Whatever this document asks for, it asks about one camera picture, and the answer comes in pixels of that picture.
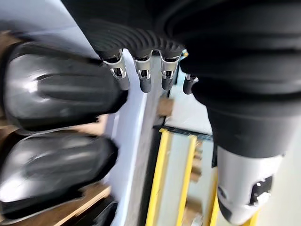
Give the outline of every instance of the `robotic hand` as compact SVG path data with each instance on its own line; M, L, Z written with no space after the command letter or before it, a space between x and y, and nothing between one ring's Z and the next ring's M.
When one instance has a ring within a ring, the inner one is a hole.
M162 86L181 69L206 105L218 156L218 199L239 225L268 199L301 115L301 1L63 0L116 79L131 52L141 88L151 88L150 56L162 58Z

